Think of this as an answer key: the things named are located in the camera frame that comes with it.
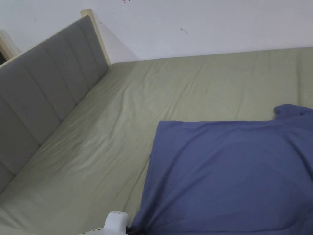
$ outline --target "blue blanket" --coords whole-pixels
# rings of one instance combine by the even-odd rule
[[[161,121],[141,208],[146,234],[313,234],[313,110],[267,122]]]

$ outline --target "fitted sheet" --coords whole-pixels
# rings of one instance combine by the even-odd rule
[[[113,210],[132,219],[160,120],[262,121],[281,104],[313,108],[312,76],[313,48],[111,65],[0,195],[0,233],[79,234]]]

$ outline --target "bedroom wall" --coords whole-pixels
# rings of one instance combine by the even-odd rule
[[[22,51],[92,8],[113,63],[313,46],[311,0],[0,0]]]

